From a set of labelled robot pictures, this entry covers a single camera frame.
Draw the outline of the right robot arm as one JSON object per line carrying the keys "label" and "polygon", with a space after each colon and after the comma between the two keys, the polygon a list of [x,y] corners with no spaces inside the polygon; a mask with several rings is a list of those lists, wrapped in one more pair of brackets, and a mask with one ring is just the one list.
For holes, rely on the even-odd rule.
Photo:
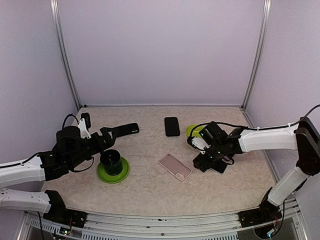
{"label": "right robot arm", "polygon": [[266,194],[256,218],[266,222],[293,192],[310,177],[320,172],[320,134],[308,117],[296,123],[267,128],[235,126],[231,133],[220,128],[219,122],[204,123],[199,136],[189,133],[187,143],[200,153],[193,166],[202,171],[223,174],[234,164],[233,156],[260,150],[287,149],[298,152],[295,166]]}

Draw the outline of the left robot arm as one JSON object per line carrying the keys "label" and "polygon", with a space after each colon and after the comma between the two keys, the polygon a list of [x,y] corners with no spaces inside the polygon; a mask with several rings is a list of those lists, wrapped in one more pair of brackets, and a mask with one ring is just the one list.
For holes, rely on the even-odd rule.
{"label": "left robot arm", "polygon": [[82,137],[77,126],[67,126],[56,133],[56,144],[51,151],[0,166],[0,207],[2,209],[43,213],[46,219],[63,223],[70,218],[62,197],[57,191],[27,192],[9,187],[28,182],[48,182],[58,179],[89,161],[115,144],[119,128],[103,127]]}

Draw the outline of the pink phone case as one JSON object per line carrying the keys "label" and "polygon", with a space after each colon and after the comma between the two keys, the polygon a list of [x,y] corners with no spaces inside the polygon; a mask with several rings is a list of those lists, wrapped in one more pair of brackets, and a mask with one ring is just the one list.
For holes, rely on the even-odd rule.
{"label": "pink phone case", "polygon": [[190,167],[170,153],[159,159],[158,163],[180,182],[185,181],[193,172]]}

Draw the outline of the black phone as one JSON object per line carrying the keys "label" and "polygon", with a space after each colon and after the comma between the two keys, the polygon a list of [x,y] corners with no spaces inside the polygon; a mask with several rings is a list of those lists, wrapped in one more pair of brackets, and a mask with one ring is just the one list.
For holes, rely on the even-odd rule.
{"label": "black phone", "polygon": [[223,174],[227,168],[228,164],[225,162],[214,162],[210,167],[211,170],[215,171],[216,173]]}

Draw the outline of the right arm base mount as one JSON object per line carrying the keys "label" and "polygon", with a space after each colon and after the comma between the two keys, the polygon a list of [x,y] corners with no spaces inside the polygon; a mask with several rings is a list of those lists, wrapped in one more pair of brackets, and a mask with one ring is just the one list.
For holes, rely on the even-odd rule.
{"label": "right arm base mount", "polygon": [[258,207],[249,210],[243,210],[238,213],[242,228],[264,224],[282,218],[280,207],[275,206],[268,201],[268,195],[271,189],[272,188],[265,193]]}

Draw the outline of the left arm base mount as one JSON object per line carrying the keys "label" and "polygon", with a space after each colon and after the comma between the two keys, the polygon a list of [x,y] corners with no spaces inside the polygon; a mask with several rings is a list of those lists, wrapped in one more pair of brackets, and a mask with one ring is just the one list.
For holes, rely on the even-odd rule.
{"label": "left arm base mount", "polygon": [[49,211],[43,214],[45,220],[71,227],[84,228],[88,215],[86,212],[67,208],[62,197],[55,190],[46,190],[44,193],[48,195],[50,204]]}

